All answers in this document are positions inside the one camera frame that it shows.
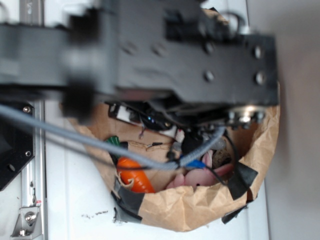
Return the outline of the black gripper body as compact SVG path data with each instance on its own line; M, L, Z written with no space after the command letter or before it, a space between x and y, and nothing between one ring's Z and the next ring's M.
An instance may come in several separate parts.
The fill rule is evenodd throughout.
M259 122L279 104L271 35L232 29L194 0L113 0L106 101L158 127Z

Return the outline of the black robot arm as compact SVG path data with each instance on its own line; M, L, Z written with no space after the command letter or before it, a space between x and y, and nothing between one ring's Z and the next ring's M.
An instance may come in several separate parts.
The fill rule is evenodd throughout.
M81 119L103 101L155 130L245 125L279 104L275 38L196 0L103 0L66 27L2 24L1 99L53 96Z

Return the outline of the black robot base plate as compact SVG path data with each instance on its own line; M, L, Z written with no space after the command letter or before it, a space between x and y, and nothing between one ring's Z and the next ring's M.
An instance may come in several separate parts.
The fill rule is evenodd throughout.
M35 128L0 117L0 190L3 191L34 157Z

